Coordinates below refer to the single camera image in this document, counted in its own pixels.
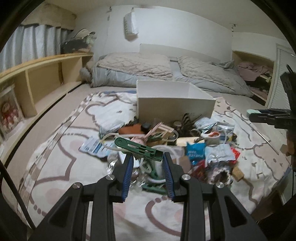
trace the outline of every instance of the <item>metal bolt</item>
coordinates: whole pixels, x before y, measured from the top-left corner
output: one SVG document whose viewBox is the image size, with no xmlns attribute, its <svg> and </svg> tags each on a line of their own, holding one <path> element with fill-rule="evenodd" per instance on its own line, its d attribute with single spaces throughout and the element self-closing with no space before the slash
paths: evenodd
<svg viewBox="0 0 296 241">
<path fill-rule="evenodd" d="M 187 181 L 187 180 L 189 180 L 190 178 L 191 178 L 191 177 L 190 177 L 190 175 L 188 175 L 188 174 L 183 174 L 183 175 L 182 175 L 182 179 L 183 179 L 183 180 L 186 180 L 186 181 Z"/>
<path fill-rule="evenodd" d="M 73 183 L 73 184 L 72 184 L 72 187 L 73 187 L 74 189 L 78 189 L 78 188 L 81 187 L 81 183 Z"/>
<path fill-rule="evenodd" d="M 114 178 L 115 178 L 115 176 L 112 175 L 112 174 L 109 174 L 109 175 L 106 176 L 106 179 L 109 180 L 109 181 L 114 180 Z"/>
<path fill-rule="evenodd" d="M 222 182 L 217 182 L 217 183 L 216 183 L 216 186 L 217 186 L 218 188 L 223 188 L 223 187 L 224 187 L 224 183 L 222 183 Z"/>
</svg>

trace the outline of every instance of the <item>white shutter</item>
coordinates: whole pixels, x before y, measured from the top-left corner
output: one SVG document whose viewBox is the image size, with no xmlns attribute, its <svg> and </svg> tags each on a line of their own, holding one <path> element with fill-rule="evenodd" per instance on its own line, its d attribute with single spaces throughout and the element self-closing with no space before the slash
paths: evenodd
<svg viewBox="0 0 296 241">
<path fill-rule="evenodd" d="M 271 96 L 267 108 L 274 109 L 290 109 L 287 94 L 284 91 L 280 76 L 284 72 L 288 72 L 286 65 L 289 65 L 296 72 L 296 57 L 292 50 L 277 45 L 277 60 L 274 83 L 271 87 Z"/>
</svg>

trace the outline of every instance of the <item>gray curtain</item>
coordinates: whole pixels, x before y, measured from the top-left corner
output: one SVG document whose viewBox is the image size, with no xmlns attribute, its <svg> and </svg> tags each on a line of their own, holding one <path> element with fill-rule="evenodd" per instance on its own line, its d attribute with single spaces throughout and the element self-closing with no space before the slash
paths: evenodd
<svg viewBox="0 0 296 241">
<path fill-rule="evenodd" d="M 0 72 L 32 59 L 61 53 L 70 30 L 48 25 L 19 26 L 0 53 Z"/>
</svg>

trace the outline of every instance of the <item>white cardboard box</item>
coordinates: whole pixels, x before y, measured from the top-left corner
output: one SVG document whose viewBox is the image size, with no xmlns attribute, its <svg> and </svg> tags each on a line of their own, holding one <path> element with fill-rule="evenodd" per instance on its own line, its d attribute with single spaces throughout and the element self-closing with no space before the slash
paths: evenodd
<svg viewBox="0 0 296 241">
<path fill-rule="evenodd" d="M 140 123 L 154 118 L 172 124 L 189 113 L 191 120 L 200 115 L 211 117 L 215 99 L 191 83 L 138 80 L 137 111 Z"/>
</svg>

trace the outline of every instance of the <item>teal snack package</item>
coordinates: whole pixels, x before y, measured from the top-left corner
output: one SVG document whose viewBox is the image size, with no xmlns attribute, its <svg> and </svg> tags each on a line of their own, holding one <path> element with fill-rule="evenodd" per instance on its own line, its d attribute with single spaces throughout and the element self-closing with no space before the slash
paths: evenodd
<svg viewBox="0 0 296 241">
<path fill-rule="evenodd" d="M 186 155 L 189 157 L 192 165 L 196 165 L 199 161 L 205 158 L 205 143 L 195 143 L 190 145 L 187 143 Z"/>
</svg>

